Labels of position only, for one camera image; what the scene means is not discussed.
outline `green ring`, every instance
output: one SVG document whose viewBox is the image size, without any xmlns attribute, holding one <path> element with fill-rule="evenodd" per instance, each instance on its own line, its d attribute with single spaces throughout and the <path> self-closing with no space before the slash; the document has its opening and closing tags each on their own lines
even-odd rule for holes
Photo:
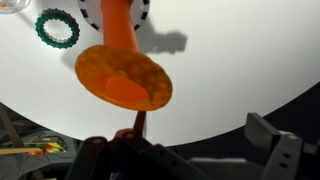
<svg viewBox="0 0 320 180">
<path fill-rule="evenodd" d="M 66 23 L 72 31 L 71 37 L 63 40 L 63 42 L 59 42 L 59 40 L 51 37 L 44 29 L 44 24 L 49 20 L 60 20 Z M 37 19 L 36 31 L 43 42 L 59 49 L 72 47 L 77 43 L 80 35 L 79 24 L 76 20 L 70 14 L 58 9 L 44 10 Z"/>
</svg>

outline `black and white pattern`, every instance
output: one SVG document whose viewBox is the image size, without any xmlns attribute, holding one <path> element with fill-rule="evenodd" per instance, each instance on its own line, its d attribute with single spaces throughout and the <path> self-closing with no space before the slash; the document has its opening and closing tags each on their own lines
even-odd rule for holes
<svg viewBox="0 0 320 180">
<path fill-rule="evenodd" d="M 95 30 L 103 32 L 102 13 L 100 9 L 101 0 L 78 0 L 78 5 L 83 18 Z M 137 30 L 146 20 L 150 9 L 150 0 L 134 0 L 131 5 L 131 19 L 134 29 Z"/>
</svg>

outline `white circular platform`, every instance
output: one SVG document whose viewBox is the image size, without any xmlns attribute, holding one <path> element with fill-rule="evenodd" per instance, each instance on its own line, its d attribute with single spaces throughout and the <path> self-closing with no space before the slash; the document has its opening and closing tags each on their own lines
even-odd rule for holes
<svg viewBox="0 0 320 180">
<path fill-rule="evenodd" d="M 320 80 L 320 1 L 152 0 L 137 30 L 141 50 L 171 77 L 169 104 L 147 114 L 147 139 L 164 145 L 216 136 L 266 115 Z M 39 14 L 58 8 L 80 26 L 66 50 L 34 30 Z M 0 15 L 0 102 L 57 132 L 111 139 L 132 127 L 136 112 L 91 95 L 73 70 L 78 54 L 102 44 L 76 0 L 33 0 Z M 56 34 L 64 33 L 56 29 Z"/>
</svg>

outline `wooden stick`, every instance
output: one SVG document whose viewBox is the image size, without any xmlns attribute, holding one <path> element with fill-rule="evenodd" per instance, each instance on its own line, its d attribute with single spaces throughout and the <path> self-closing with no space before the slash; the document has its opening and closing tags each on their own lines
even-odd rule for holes
<svg viewBox="0 0 320 180">
<path fill-rule="evenodd" d="M 42 151 L 41 148 L 29 148 L 29 147 L 20 147 L 20 148 L 1 148 L 0 154 L 16 154 L 16 153 L 27 153 L 27 152 L 37 152 Z"/>
</svg>

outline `orange plastic funnel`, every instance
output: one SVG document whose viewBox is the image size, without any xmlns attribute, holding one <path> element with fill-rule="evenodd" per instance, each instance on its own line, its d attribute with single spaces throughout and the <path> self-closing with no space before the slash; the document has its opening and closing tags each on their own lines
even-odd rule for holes
<svg viewBox="0 0 320 180">
<path fill-rule="evenodd" d="M 169 102 L 172 84 L 158 64 L 139 53 L 130 2 L 101 1 L 105 45 L 83 51 L 76 73 L 80 82 L 103 100 L 132 110 L 156 110 Z"/>
</svg>

